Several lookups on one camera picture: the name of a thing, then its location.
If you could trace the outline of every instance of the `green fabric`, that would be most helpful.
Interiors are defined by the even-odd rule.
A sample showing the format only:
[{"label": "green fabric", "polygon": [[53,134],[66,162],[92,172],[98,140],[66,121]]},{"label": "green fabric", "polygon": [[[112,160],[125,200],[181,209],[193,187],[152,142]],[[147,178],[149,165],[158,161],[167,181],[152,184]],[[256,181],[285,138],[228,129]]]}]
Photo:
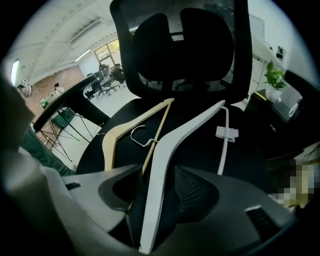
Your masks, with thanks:
[{"label": "green fabric", "polygon": [[57,170],[60,176],[70,176],[76,174],[46,148],[46,146],[40,141],[31,128],[29,128],[24,135],[21,147],[28,151],[31,156],[37,159],[43,166]]},{"label": "green fabric", "polygon": [[52,123],[63,129],[68,126],[68,123],[70,123],[74,117],[75,114],[71,111],[71,109],[66,108],[65,111],[60,110],[60,114],[52,119]]}]

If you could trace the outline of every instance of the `metal hanger hook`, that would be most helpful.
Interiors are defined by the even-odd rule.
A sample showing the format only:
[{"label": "metal hanger hook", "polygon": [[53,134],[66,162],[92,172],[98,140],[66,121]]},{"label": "metal hanger hook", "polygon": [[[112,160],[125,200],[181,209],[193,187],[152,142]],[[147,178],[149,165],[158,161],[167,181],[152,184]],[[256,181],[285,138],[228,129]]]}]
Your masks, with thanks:
[{"label": "metal hanger hook", "polygon": [[136,131],[136,129],[138,129],[138,128],[146,128],[146,126],[145,126],[145,125],[139,125],[139,126],[137,126],[136,128],[134,128],[134,129],[131,131],[130,137],[131,137],[131,140],[133,140],[135,143],[137,143],[137,144],[140,145],[141,147],[145,148],[145,147],[147,147],[147,146],[150,146],[152,142],[156,142],[156,143],[158,142],[157,140],[155,140],[155,139],[153,139],[153,138],[149,139],[148,142],[147,142],[146,144],[144,144],[144,145],[141,144],[140,142],[136,141],[134,138],[132,138],[132,136],[133,136],[134,132]]}]

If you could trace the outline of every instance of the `floor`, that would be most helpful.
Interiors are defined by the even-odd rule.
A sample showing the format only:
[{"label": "floor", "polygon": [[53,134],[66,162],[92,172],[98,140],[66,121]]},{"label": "floor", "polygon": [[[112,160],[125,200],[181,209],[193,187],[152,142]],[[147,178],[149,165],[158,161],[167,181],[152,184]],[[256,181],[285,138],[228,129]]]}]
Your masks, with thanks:
[{"label": "floor", "polygon": [[[97,108],[103,111],[109,117],[112,117],[123,105],[129,101],[138,98],[132,94],[127,86],[122,86],[116,91],[112,91],[110,95],[100,95],[98,98],[93,98],[91,103],[93,103]],[[244,110],[246,108],[246,103],[244,101],[233,104],[234,106]],[[78,116],[75,116],[71,121],[71,125],[75,127],[89,142],[93,139],[100,128],[94,123],[88,121],[87,119],[82,119]],[[67,132],[73,135],[76,139],[73,139]],[[61,146],[56,146],[52,149],[52,152],[62,160],[62,162],[68,166],[71,170],[75,170],[78,165],[81,156],[83,155],[85,149],[89,143],[82,138],[77,132],[75,132],[69,125],[61,132],[59,140],[63,149],[65,150],[67,156],[72,160],[68,160],[65,152]]]}]

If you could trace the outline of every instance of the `white pot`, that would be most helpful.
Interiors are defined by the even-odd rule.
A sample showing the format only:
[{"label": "white pot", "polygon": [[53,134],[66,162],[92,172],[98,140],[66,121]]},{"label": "white pot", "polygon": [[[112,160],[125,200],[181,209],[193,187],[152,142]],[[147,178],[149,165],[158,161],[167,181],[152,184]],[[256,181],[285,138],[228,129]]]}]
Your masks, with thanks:
[{"label": "white pot", "polygon": [[275,103],[280,95],[281,95],[282,91],[275,89],[274,87],[272,87],[271,85],[268,84],[266,90],[265,90],[265,97],[271,101],[272,103]]}]

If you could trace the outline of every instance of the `wooden hanger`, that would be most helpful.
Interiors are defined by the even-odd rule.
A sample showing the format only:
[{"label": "wooden hanger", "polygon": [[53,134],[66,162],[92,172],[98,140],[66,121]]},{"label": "wooden hanger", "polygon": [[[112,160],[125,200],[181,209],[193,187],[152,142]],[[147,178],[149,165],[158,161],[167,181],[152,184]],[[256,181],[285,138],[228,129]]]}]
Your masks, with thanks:
[{"label": "wooden hanger", "polygon": [[167,133],[156,144],[144,210],[139,252],[150,254],[156,239],[164,199],[165,181],[171,157],[179,144],[212,118],[225,104],[221,100],[200,115]]},{"label": "wooden hanger", "polygon": [[[114,168],[116,146],[117,146],[118,140],[123,135],[125,135],[127,132],[129,132],[130,130],[132,130],[133,128],[135,128],[139,124],[141,124],[143,121],[147,120],[149,117],[153,116],[155,113],[162,110],[164,107],[171,105],[171,103],[174,100],[175,100],[174,98],[168,98],[164,102],[160,102],[158,105],[149,109],[147,112],[143,113],[142,115],[138,116],[137,118],[135,118],[129,122],[126,122],[126,123],[123,123],[123,124],[120,124],[118,126],[113,127],[111,130],[109,130],[105,134],[103,141],[102,141],[102,151],[103,151],[103,156],[104,156],[104,170],[105,171]],[[164,119],[162,118],[162,121],[160,124],[161,128],[163,126],[163,123],[164,123]],[[149,151],[149,153],[148,153],[149,159],[150,159],[151,155],[152,155],[152,152],[150,153],[150,151]]]}]

